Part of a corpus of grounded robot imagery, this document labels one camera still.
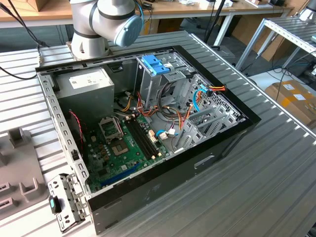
slotted aluminum surface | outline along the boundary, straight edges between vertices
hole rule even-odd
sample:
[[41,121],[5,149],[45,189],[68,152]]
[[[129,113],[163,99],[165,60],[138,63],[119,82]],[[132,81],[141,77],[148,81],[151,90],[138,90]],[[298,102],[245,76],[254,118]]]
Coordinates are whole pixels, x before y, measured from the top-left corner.
[[[304,236],[316,221],[315,135],[186,32],[140,37],[114,54],[182,45],[262,119],[222,161],[104,232],[106,237]],[[65,46],[45,49],[46,65],[72,61]],[[0,54],[0,65],[33,74],[36,50]],[[46,181],[70,172],[37,79],[0,72],[0,133],[30,130]],[[0,221],[0,236],[61,236],[48,201]],[[89,219],[64,236],[95,236]]]
[[312,41],[312,36],[316,35],[316,22],[308,24],[298,17],[278,17],[266,19],[265,26],[308,53],[316,51],[316,43]]

cardboard box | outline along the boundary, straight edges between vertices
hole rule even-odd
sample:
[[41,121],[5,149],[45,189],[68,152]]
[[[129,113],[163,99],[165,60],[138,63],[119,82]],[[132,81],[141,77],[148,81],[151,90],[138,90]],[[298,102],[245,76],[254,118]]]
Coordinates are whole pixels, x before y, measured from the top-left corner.
[[[11,0],[15,8],[28,10],[28,11],[37,11],[39,12],[48,0]],[[2,2],[5,6],[11,7],[7,0]]]
[[[280,83],[274,83],[265,91],[274,100],[277,98],[279,85]],[[316,127],[316,97],[299,82],[295,80],[283,81],[277,103],[310,129]]]

wooden desk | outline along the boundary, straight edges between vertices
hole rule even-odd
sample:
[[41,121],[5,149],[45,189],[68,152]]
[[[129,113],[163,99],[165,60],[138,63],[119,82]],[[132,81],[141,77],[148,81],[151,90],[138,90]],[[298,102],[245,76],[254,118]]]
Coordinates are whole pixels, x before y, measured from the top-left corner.
[[[158,1],[153,3],[153,19],[166,18],[186,18],[186,17],[202,17],[210,16],[212,8],[202,8],[199,4],[193,6],[185,6],[177,1],[164,2]],[[227,28],[235,15],[246,14],[267,14],[267,13],[283,13],[286,16],[291,7],[278,7],[264,9],[255,8],[254,6],[240,0],[234,3],[232,7],[225,7],[221,12],[221,16],[226,16],[222,28],[218,34],[215,45],[220,45]],[[20,15],[24,19],[27,26],[47,26],[47,25],[67,25],[72,24],[71,7],[68,0],[50,0],[41,12],[33,12],[19,10]],[[144,11],[145,18],[150,17],[148,10]],[[3,11],[0,11],[0,28],[20,27],[12,17]]]

side panel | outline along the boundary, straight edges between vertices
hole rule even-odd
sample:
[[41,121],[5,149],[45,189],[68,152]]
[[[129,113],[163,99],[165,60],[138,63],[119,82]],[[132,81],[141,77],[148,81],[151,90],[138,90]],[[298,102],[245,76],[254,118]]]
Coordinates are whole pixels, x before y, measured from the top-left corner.
[[[97,206],[97,203],[95,202],[98,202],[99,200],[95,198],[89,200],[88,202],[92,210],[96,233],[102,233],[104,230],[112,227],[128,215],[209,168],[212,164],[222,159],[223,155],[226,155],[239,142],[239,140],[247,134],[247,132],[252,130],[253,127],[254,126],[249,127],[247,130],[244,130],[243,132],[228,138],[222,143],[209,148],[205,152],[194,156],[181,165],[176,166],[168,172],[152,179],[136,189],[133,189],[121,197],[119,197],[118,194],[119,198],[111,201],[110,203],[107,203],[105,199],[103,202],[104,205],[98,209],[94,209],[94,207]],[[166,161],[162,165],[167,166],[168,162]],[[110,192],[116,191],[119,192],[119,190],[114,187],[105,194],[109,195]]]

motherboard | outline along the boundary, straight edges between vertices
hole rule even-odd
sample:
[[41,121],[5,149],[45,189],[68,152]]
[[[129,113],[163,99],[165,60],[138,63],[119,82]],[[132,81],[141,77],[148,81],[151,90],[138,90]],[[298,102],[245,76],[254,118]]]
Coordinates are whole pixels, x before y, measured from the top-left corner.
[[159,141],[150,140],[150,127],[142,115],[131,120],[114,119],[116,123],[111,122],[103,129],[91,127],[84,134],[85,163],[90,174],[88,184],[93,193],[169,155]]

